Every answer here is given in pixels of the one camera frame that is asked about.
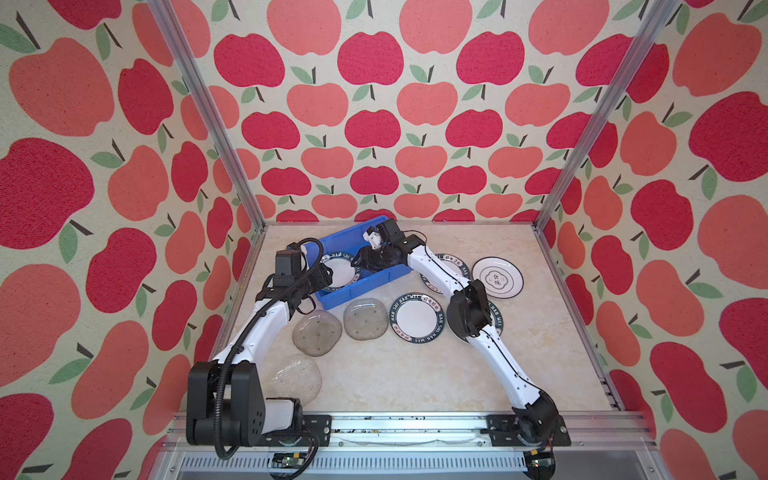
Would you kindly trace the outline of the clear glass plate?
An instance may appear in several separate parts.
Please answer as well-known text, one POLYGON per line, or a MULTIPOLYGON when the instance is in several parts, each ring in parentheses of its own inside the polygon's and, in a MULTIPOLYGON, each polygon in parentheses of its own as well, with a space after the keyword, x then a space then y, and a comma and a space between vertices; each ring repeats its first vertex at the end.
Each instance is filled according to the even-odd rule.
POLYGON ((322 376, 313 358, 292 355, 281 360, 267 376, 265 392, 268 397, 298 399, 307 406, 317 398, 322 388, 322 376))
POLYGON ((389 328, 388 313, 389 309, 377 299, 356 299, 345 308, 344 330, 357 341, 377 339, 389 328))
POLYGON ((305 315, 294 327, 294 346, 310 357, 320 357, 330 352, 341 338, 341 322, 327 311, 315 311, 305 315))

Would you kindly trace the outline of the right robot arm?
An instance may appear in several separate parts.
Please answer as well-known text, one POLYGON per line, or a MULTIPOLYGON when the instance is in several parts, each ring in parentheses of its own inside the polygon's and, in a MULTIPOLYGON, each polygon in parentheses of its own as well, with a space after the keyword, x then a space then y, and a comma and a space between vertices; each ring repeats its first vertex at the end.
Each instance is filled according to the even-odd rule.
POLYGON ((387 219, 365 230, 367 245, 352 264, 379 272, 406 265, 427 277, 449 301, 447 321, 459 338, 473 346, 502 384, 517 419, 515 432, 529 446, 545 445, 559 431, 560 418, 552 397, 534 384, 502 341, 491 321, 485 285, 455 274, 417 235, 407 235, 387 219))

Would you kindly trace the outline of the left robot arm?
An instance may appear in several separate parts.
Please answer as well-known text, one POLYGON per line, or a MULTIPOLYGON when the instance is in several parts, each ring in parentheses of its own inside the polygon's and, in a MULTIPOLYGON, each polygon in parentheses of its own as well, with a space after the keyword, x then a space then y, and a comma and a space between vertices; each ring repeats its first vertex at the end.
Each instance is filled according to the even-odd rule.
POLYGON ((303 410, 296 398, 268 398, 262 391, 259 365, 271 344, 301 303, 332 283, 332 271, 321 262, 322 243, 305 238, 275 255, 275 272, 256 295, 250 319, 212 360, 197 362, 188 376, 186 440, 211 446, 221 460, 265 437, 301 438, 303 410), (318 248, 309 261, 304 246, 318 248))

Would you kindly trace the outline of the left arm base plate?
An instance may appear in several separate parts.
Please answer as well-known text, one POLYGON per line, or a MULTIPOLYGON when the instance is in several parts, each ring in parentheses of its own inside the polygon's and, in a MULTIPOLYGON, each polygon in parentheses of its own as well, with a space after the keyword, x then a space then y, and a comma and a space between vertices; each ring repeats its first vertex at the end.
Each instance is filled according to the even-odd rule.
POLYGON ((263 447, 304 447, 315 440, 319 447, 327 447, 333 417, 331 415, 304 415, 302 425, 287 430, 270 432, 260 438, 257 445, 263 447))

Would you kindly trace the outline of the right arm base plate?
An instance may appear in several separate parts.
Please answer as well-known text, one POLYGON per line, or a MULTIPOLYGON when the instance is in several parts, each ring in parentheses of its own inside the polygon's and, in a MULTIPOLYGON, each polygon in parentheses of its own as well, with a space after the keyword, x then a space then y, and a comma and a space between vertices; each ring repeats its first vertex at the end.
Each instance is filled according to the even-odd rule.
POLYGON ((520 420, 515 415, 488 415, 486 427, 481 432, 489 436, 494 447, 543 448, 549 445, 572 445, 562 415, 556 415, 548 423, 539 426, 535 426, 532 420, 520 420))

